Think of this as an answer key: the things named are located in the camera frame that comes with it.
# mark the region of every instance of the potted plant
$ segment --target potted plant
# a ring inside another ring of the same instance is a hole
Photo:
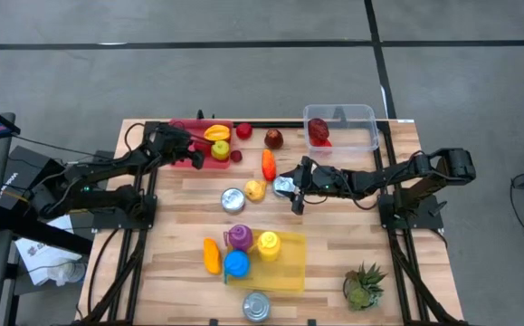
[[[348,301],[348,308],[351,311],[362,311],[377,305],[383,292],[379,283],[385,277],[386,274],[380,273],[380,267],[376,268],[376,264],[366,271],[362,263],[358,271],[346,273],[342,292]]]

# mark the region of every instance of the tin can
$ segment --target tin can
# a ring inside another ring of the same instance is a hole
[[[229,188],[222,193],[222,207],[225,212],[237,214],[243,210],[245,195],[238,188]]]
[[[276,194],[277,197],[286,197],[280,194],[278,190],[293,192],[295,189],[294,179],[291,177],[277,177],[273,180],[273,193]]]
[[[261,292],[248,294],[243,300],[243,314],[248,321],[265,321],[270,317],[270,298]]]

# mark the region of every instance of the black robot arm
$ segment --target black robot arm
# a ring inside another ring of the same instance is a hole
[[[144,213],[143,196],[132,186],[114,191],[93,191],[95,185],[111,177],[144,175],[154,167],[191,159],[195,168],[204,164],[201,151],[189,150],[194,141],[191,133],[167,123],[144,134],[142,142],[122,158],[104,162],[70,165],[61,172],[44,177],[28,192],[28,199],[39,217],[49,219],[73,209],[115,207],[130,218]]]
[[[432,160],[438,158],[434,167]],[[355,201],[374,194],[378,189],[400,184],[420,177],[412,187],[396,193],[396,213],[415,209],[432,193],[449,185],[466,185],[475,179],[471,154],[464,149],[439,149],[430,155],[416,152],[407,161],[374,172],[338,170],[321,166],[309,157],[302,157],[301,163],[292,171],[281,174],[291,177],[299,192],[283,192],[290,198],[291,210],[303,214],[304,197],[350,198]]]

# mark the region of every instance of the red fruit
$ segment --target red fruit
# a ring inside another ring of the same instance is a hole
[[[308,134],[310,135],[310,139],[316,139],[320,141],[328,140],[330,135],[328,123],[318,118],[308,121]]]
[[[230,155],[229,155],[229,158],[237,163],[237,162],[240,162],[242,160],[242,152],[239,151],[239,150],[234,150]]]
[[[263,142],[270,149],[279,149],[283,145],[283,136],[277,129],[269,129],[268,133],[265,134]]]
[[[332,147],[332,143],[329,140],[317,140],[310,138],[310,145],[315,147]]]
[[[237,128],[235,129],[235,134],[240,139],[248,139],[252,136],[252,133],[252,125],[247,122],[240,123],[239,126],[237,126]]]

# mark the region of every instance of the floor tile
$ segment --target floor tile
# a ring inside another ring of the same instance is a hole
[[[0,0],[0,43],[369,39],[357,0]]]
[[[454,280],[468,321],[524,325],[524,231],[510,178],[524,173],[524,48],[386,49],[398,118],[423,149],[468,149],[477,178],[447,187],[443,211]],[[524,190],[514,193],[524,219]]]
[[[524,0],[373,1],[382,40],[523,40]]]
[[[74,149],[113,150],[125,118],[301,118],[312,103],[384,118],[372,50],[0,51],[0,111],[23,136]]]

